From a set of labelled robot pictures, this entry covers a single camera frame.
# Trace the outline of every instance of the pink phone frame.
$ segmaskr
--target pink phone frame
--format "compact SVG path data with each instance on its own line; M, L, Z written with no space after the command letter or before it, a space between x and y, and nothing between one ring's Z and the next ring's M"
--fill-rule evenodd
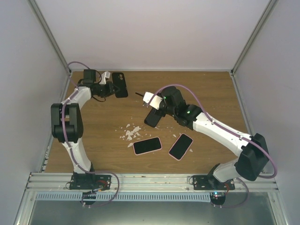
M190 136L187 136L187 137L189 137L190 139L192 139L192 143L187 147L187 150L186 150L186 152L183 154L183 156L181 157L181 159L175 158L174 156L172 156L172 155L170 154L170 151L171 151L171 149L173 148L173 146L177 143L178 139L179 139L182 135L187 136L186 134L181 134L181 135L177 138L177 140L175 141L175 143L172 145L172 147L171 147L170 150L169 150L169 155L170 155L172 158L176 159L177 161L182 160L182 158L183 158L183 157L185 156L185 154L187 153L189 147L191 147L192 143L194 142L194 140L193 140Z
M141 140L141 141L138 141L138 142L146 141L146 140L153 139L153 138L158 138L158 139L159 139L159 143L160 143L160 146L161 146L160 149L156 149L156 150L153 150L153 151L144 152L144 153L141 153L141 154L136 154L136 153L135 153L135 143L137 143L137 142L134 142L133 145L132 145L132 146L133 146L133 152L134 152L134 154L135 154L136 156L139 156L139 155L143 155L143 154L147 154L147 153L150 153L150 152L154 152L154 151L161 150L161 149L163 148L163 145L161 144L161 141L160 141L160 138L159 138L159 137L151 137L151 138L148 138L148 139L145 139L145 140Z

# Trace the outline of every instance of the gray floor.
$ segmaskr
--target gray floor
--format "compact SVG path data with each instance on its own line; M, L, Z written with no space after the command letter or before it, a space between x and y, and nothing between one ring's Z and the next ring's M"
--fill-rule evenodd
M232 193L226 204L241 202ZM31 225L272 225L267 194L251 194L235 209L217 209L204 202L112 202L92 209L75 201L37 201Z

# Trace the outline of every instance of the brown wooden surface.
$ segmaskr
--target brown wooden surface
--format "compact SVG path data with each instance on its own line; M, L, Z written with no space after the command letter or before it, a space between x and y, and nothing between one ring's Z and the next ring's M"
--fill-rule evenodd
M162 86L178 83L189 87L198 96L205 109L216 119L243 132L244 120L235 94L233 83L226 72L124 72L129 96L110 96L106 102L91 99L81 110L84 124L83 144L88 158L97 170L110 170L116 173L207 173L217 163L235 158L224 146L211 138L179 126L166 116L158 124L159 129L146 126L143 121L150 108L143 107L142 97L135 92L154 93ZM73 79L82 78L82 72L75 72ZM69 96L74 90L70 84ZM197 104L191 94L180 89L186 102ZM120 138L124 130L139 126L140 138L158 136L162 150L136 156L128 145L132 141ZM181 161L168 155L180 133L185 133L194 142L192 152L188 151ZM67 151L55 139L50 152L46 172L70 173L73 171Z

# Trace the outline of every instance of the white wall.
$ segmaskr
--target white wall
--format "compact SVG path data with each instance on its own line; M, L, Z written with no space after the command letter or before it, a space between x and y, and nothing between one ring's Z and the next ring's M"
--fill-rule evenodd
M0 218L13 224L50 135L63 65L25 0L0 1Z
M300 214L300 1L280 0L236 74L255 132L266 137L290 224Z
M229 70L267 2L37 0L67 61L121 70Z

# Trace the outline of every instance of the black mounting plate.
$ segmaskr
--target black mounting plate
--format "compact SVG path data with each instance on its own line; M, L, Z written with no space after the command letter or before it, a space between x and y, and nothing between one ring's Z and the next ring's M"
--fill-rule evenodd
M207 175L194 175L193 176L193 186L194 190L227 190L226 185L227 184L229 187L229 190L234 190L235 186L234 183L231 184L231 181L233 180L228 180L225 183L219 183L217 185L217 188L213 189L208 182L208 177Z
M105 181L107 183L106 187L102 189L102 191L109 190L111 186L111 175L97 175L93 174L82 174L80 177L76 177L73 175L70 182L70 190L93 190L99 188L100 181Z

